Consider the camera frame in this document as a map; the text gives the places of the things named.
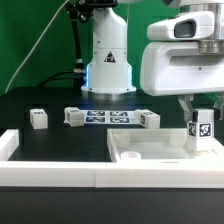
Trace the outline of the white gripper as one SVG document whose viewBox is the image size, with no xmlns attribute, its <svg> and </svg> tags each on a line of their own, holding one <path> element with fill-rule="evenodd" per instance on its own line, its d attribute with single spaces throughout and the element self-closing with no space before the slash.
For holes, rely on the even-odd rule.
<svg viewBox="0 0 224 224">
<path fill-rule="evenodd" d="M 191 94 L 224 91 L 224 55 L 200 54 L 197 42 L 152 42 L 143 52 L 140 85 L 151 96 L 179 95 L 184 120 L 190 122 Z M 213 108 L 215 119 L 223 120 L 224 93 L 216 94 Z"/>
</svg>

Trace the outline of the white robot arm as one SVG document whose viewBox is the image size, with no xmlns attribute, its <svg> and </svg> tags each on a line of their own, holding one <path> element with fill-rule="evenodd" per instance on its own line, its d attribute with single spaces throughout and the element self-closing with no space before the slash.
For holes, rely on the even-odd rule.
<svg viewBox="0 0 224 224">
<path fill-rule="evenodd" d="M 224 116 L 224 0 L 161 0 L 177 8 L 171 18 L 147 28 L 151 43 L 143 51 L 140 85 L 151 96 L 176 95 L 187 122 L 197 122 L 191 105 L 197 93 L 219 94 L 213 117 Z M 95 97 L 130 90 L 127 24 L 103 1 L 90 0 L 94 12 L 93 58 L 85 91 Z"/>
</svg>

